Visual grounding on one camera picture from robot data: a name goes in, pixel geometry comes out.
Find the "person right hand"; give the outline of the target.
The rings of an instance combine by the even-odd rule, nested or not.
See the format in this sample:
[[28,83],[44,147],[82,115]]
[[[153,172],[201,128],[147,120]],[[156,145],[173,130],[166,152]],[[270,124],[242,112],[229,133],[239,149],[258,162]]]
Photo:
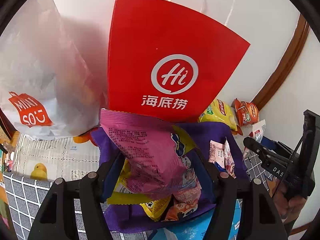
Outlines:
[[272,191],[273,201],[279,212],[281,220],[284,224],[288,224],[299,217],[299,214],[307,200],[301,196],[295,196],[290,200],[287,200],[284,196],[287,191],[284,183],[280,184],[280,180],[276,179],[276,186],[278,187],[278,190],[273,189]]

